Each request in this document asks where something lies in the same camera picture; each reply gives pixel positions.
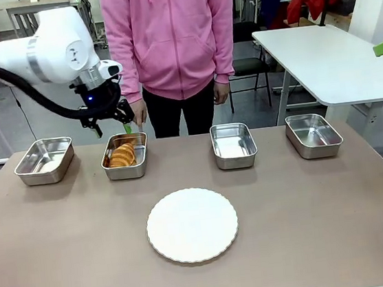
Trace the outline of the person's left hand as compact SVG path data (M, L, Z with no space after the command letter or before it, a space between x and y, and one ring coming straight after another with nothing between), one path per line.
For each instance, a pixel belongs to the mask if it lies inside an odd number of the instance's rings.
M229 96L230 87L228 83L219 83L215 81L214 84L214 100L215 105L222 105L224 104Z

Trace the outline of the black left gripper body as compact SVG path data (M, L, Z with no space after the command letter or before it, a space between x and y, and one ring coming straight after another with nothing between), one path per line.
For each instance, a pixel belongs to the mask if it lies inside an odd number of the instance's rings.
M87 89L87 86L84 84L73 85L73 88L75 93L82 98L87 109L93 110L105 105L113 105L110 109L105 109L104 112L93 116L93 118L97 118L98 120L114 118L118 112L117 104L121 97L120 86L111 79L104 81L102 85L93 89Z

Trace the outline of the person's right hand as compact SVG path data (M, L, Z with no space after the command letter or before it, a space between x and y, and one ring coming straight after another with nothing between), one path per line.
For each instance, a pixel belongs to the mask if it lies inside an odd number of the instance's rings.
M131 103L130 106L134 116L133 123L135 123L139 131L142 132L143 124L146 123L147 119L146 103L144 103L144 99L141 98L140 100Z

